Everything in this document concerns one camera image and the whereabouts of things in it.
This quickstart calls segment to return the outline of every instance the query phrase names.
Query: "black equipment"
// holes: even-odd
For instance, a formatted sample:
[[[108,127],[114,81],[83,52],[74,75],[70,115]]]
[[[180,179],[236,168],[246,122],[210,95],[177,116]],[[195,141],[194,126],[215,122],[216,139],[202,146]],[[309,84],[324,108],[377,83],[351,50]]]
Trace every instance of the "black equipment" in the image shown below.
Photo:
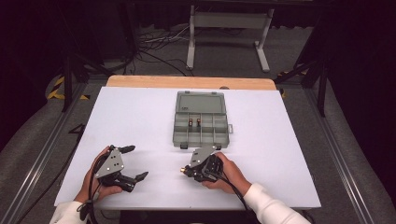
[[[122,175],[120,170],[124,168],[120,154],[134,150],[134,146],[114,147],[110,146],[110,150],[98,161],[98,169],[95,170],[95,178],[103,186],[119,186],[123,190],[132,192],[136,183],[145,179],[149,172],[137,175],[131,178]]]
[[[180,169],[184,175],[194,177],[198,182],[216,182],[223,173],[223,163],[215,154],[216,147],[196,148],[192,153],[191,162]]]

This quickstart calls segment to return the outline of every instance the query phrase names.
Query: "yellow tape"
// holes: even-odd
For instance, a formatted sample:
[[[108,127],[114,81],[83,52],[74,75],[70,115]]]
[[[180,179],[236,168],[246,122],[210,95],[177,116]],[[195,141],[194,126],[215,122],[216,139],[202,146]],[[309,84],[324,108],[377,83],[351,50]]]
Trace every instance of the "yellow tape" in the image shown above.
[[[62,86],[62,83],[64,83],[64,77],[61,76],[56,80],[55,85],[52,88],[52,91],[49,93],[47,96],[47,99],[58,99],[58,100],[64,100],[64,94],[58,94],[59,88]],[[90,95],[81,95],[79,97],[80,100],[89,100],[91,99]]]

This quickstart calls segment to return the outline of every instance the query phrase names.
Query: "dark background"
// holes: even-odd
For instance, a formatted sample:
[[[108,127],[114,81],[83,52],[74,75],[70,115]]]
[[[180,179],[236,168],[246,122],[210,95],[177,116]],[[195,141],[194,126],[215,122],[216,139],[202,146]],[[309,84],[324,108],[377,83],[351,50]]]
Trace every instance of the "dark background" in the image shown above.
[[[45,90],[62,71],[65,48],[97,63],[126,58],[134,54],[135,34],[128,34],[134,28],[125,27],[140,22],[169,29],[189,17],[188,6],[144,5],[131,17],[135,24],[125,24],[119,7],[90,4],[93,2],[1,1],[0,150],[47,102]],[[342,9],[324,13],[318,9],[276,10],[272,25],[315,26],[320,18],[300,63],[325,55],[329,80],[348,124],[395,203],[396,27],[392,24],[396,7],[387,0],[332,4]]]

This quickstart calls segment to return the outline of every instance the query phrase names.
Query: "white table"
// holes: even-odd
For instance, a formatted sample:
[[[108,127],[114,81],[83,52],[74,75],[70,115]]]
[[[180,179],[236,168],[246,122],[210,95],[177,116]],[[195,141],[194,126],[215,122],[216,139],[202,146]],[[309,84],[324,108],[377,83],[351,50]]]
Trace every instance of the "white table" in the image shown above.
[[[251,182],[294,208],[320,207],[304,156],[278,91],[103,87],[55,205],[72,201],[95,156],[108,145],[135,145],[122,154],[123,175],[148,171],[131,193],[102,200],[98,207],[120,210],[242,210],[232,194],[210,190],[179,170],[193,148],[173,146],[177,91],[224,92],[230,145],[222,151]]]

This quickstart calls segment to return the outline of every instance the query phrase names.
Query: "gray carpet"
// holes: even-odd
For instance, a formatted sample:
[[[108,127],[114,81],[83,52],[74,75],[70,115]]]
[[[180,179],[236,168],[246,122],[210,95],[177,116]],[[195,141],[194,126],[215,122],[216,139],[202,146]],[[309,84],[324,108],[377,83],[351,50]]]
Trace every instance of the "gray carpet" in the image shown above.
[[[204,30],[197,37],[195,65],[192,73],[197,77],[269,77],[274,78],[281,71],[290,70],[297,59],[310,29],[271,29],[267,37],[264,51],[271,72],[264,74],[252,43],[260,33],[245,30],[238,35],[230,35],[219,30]],[[159,50],[149,53],[163,59],[180,59],[186,61],[188,41],[180,40]],[[156,61],[148,55],[141,54],[145,61]],[[191,76],[181,61],[168,61]],[[119,62],[108,62],[112,66]],[[175,75],[181,74],[166,63],[146,63],[134,60],[126,69],[126,73],[138,75]],[[55,81],[49,84],[49,90]],[[301,145],[311,175],[314,177],[321,208],[309,211],[316,223],[364,223],[350,199],[342,176],[332,157],[331,146],[323,133],[315,108],[310,105],[306,90],[299,85],[299,77],[278,85],[285,90],[284,103],[290,120]],[[32,193],[21,210],[27,207],[43,192],[50,181],[64,165],[72,151],[77,135],[68,133],[80,123],[86,124],[100,87],[106,84],[103,75],[92,75],[85,86],[83,94],[90,95],[90,100],[78,100],[69,118],[61,129],[58,140],[54,143],[49,160],[39,174]],[[361,191],[361,197],[367,204],[373,222],[393,223],[396,220],[395,209],[375,173],[364,158],[359,145],[347,126],[339,105],[334,98],[331,86],[328,86],[326,97],[326,121],[332,129],[335,140],[342,150],[345,161],[353,174]],[[0,154],[0,217],[3,217],[17,195],[23,180],[34,165],[37,156],[48,140],[53,127],[61,116],[63,100],[50,99],[49,102],[33,115],[15,134]],[[62,183],[63,175],[49,189],[39,203],[29,212],[22,223],[48,223],[54,211],[53,203]],[[100,223],[118,223],[118,211],[106,211],[105,218],[96,212]]]

